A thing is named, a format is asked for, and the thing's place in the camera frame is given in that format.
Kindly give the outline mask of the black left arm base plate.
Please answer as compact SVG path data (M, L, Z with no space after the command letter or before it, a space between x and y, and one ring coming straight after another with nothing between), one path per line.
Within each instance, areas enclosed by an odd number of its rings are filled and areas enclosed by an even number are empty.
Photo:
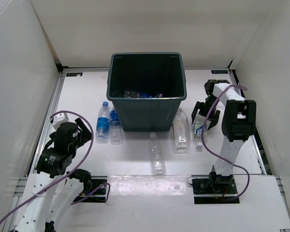
M75 204L80 203L105 203L108 194L107 179L92 177L88 189L80 193L72 202Z

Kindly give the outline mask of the large clear plastic bottle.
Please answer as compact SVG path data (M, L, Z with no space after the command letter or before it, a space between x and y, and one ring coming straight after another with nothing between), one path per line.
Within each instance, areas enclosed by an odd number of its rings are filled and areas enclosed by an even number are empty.
M175 153L186 153L191 145L189 120L186 113L179 108L172 124L173 149Z

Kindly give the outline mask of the clear bottle blue label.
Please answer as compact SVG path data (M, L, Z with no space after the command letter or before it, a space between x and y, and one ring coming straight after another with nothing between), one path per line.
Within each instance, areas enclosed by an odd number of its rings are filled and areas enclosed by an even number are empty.
M123 143L122 126L115 108L110 112L110 140L114 145Z

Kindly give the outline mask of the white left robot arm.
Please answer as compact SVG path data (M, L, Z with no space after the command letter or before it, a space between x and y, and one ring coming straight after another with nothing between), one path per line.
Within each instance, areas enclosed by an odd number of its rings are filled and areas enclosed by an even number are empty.
M33 200L15 228L17 232L53 232L56 220L69 208L77 194L92 188L91 173L83 169L67 171L77 149L89 142L92 134L81 118L74 122L54 119L55 132L45 145L36 166Z

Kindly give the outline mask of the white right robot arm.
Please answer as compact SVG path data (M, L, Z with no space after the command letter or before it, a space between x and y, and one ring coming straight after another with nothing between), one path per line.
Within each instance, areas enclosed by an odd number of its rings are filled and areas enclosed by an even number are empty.
M206 147L205 134L218 123L218 103L224 106L221 123L224 139L208 179L201 180L197 186L201 193L209 190L217 194L234 194L233 168L241 147L255 133L257 104L239 95L236 89L240 86L232 85L227 80L208 80L204 89L207 98L204 102L196 102L191 114L197 146Z

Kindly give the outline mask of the small bottle green label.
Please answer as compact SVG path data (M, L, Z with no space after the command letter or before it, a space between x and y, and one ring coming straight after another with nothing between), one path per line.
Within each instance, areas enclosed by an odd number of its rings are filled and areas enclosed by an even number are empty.
M204 126L204 120L205 117L197 114L193 124L192 124L192 128L193 128L193 141L197 147L197 149L201 150L203 148L203 142L202 142L202 129Z

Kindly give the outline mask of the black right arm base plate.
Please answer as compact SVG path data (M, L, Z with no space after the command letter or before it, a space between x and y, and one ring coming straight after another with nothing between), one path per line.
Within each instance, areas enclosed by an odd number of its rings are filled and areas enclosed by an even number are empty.
M229 187L210 187L208 178L193 178L194 204L239 204L235 180Z

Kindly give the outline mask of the clear ribbed plastic bottle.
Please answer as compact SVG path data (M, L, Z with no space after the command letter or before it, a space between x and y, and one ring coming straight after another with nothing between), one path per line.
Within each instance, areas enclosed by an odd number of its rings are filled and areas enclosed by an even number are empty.
M166 168L162 155L160 142L155 132L150 133L149 154L152 161L152 172L154 175L165 175Z

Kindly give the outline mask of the blue label water bottle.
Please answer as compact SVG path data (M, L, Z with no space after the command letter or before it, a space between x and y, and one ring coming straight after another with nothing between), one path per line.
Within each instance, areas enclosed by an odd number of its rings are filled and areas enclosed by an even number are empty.
M110 110L107 101L102 103L99 110L97 125L96 125L96 139L99 143L107 143L109 139L109 118Z

